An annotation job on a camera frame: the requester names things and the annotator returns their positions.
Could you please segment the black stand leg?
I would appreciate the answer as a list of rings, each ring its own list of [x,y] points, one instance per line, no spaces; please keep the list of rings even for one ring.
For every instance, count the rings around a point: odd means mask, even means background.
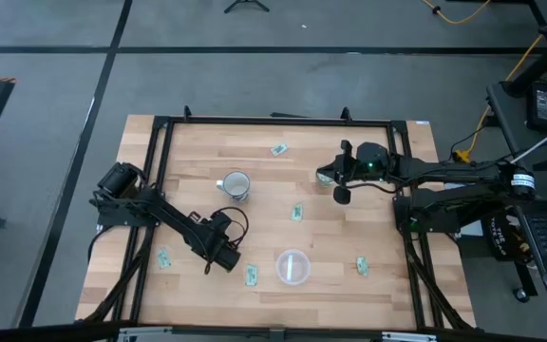
[[[538,8],[536,0],[524,0],[533,13],[536,22],[539,25],[538,37],[534,43],[527,48],[517,65],[506,77],[506,80],[501,83],[504,91],[512,97],[521,97],[541,76],[547,72],[547,49],[538,57],[531,65],[523,70],[519,76],[512,79],[513,75],[519,70],[520,66],[525,62],[528,55],[535,49],[539,41],[544,38],[547,42],[547,21]]]

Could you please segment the clear round plastic container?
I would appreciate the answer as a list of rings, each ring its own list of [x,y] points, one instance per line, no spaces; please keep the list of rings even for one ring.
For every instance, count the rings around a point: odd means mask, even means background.
[[[300,285],[311,274],[311,262],[307,255],[296,249],[282,252],[275,266],[278,278],[287,285]]]

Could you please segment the blue white floral mug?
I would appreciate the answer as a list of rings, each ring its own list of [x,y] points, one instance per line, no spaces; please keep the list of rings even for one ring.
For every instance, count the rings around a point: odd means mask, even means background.
[[[250,185],[249,177],[241,171],[234,171],[216,182],[217,189],[235,201],[244,201],[248,198]]]

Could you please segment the black power adapter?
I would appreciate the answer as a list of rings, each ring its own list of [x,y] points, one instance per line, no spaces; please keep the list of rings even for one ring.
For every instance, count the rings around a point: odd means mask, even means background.
[[[531,130],[547,132],[547,83],[536,82],[527,92],[526,125]]]

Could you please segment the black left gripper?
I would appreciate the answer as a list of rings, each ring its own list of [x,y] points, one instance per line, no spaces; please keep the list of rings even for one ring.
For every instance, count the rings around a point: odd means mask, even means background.
[[[231,223],[232,219],[221,211],[214,212],[209,219],[205,218],[201,222],[199,232],[206,275],[210,273],[213,264],[231,272],[239,261],[241,253],[226,233]]]

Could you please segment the black frame crossbeam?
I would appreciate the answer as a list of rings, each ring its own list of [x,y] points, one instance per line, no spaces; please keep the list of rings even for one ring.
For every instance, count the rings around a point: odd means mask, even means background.
[[[119,330],[132,327],[156,327],[137,325],[131,321],[77,322],[65,325],[25,327],[0,330],[0,342],[95,342],[118,337]],[[335,330],[297,328],[222,328],[205,326],[166,326],[173,331],[166,335],[222,335],[263,338],[270,342],[319,337],[368,339],[381,342],[382,332],[422,333],[436,335],[438,342],[547,342],[546,338],[513,336],[489,333],[481,330],[460,331],[441,328],[424,328],[417,331],[391,330]]]

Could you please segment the black printed tote bag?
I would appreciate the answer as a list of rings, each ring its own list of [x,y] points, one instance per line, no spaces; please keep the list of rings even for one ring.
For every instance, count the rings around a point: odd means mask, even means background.
[[[517,227],[504,214],[489,215],[481,220],[489,251],[497,261],[518,261],[527,256],[524,240]]]

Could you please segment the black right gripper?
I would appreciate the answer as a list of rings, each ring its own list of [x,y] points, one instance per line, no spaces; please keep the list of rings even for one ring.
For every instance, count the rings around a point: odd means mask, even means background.
[[[347,205],[351,200],[351,190],[361,187],[374,187],[385,193],[389,190],[375,184],[382,181],[388,170],[389,155],[387,149],[375,142],[363,142],[352,155],[353,146],[348,140],[341,141],[342,153],[335,159],[316,169],[334,179],[334,200]]]

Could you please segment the silver metal bracket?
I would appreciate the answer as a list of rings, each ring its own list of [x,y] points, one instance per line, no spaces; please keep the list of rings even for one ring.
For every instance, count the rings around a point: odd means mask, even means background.
[[[437,336],[414,332],[382,332],[381,342],[438,342]]]
[[[166,335],[173,331],[172,327],[132,327],[119,330],[117,342],[137,342],[140,337]]]

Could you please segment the black tripod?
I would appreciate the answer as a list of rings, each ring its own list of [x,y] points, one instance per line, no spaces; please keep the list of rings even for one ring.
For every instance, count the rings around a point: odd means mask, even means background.
[[[270,8],[264,5],[260,0],[235,0],[231,5],[229,5],[223,13],[227,14],[232,11],[236,6],[240,4],[253,4],[261,8],[265,12],[270,12]]]

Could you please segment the black aluminium table frame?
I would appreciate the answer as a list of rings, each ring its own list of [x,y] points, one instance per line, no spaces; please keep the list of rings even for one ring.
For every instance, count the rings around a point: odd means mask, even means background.
[[[149,239],[144,267],[132,278],[113,316],[142,324],[222,328],[413,330],[447,327],[448,321],[406,263],[392,197],[357,189],[342,206],[315,178],[342,140],[375,142],[429,162],[436,160],[425,122],[351,119],[156,117],[126,119],[116,150],[120,162],[145,169],[181,212],[209,216],[224,209],[240,239],[237,266],[204,273],[203,260],[166,226],[115,227],[94,245],[77,316],[93,313],[118,280],[134,250]],[[277,157],[271,148],[286,144]],[[249,196],[235,201],[216,187],[234,171],[251,182]],[[301,203],[303,219],[291,219]],[[171,266],[161,270],[165,248]],[[300,285],[277,276],[278,256],[304,252],[311,274]],[[365,257],[367,277],[356,258]],[[246,267],[258,268],[256,286],[245,285]]]

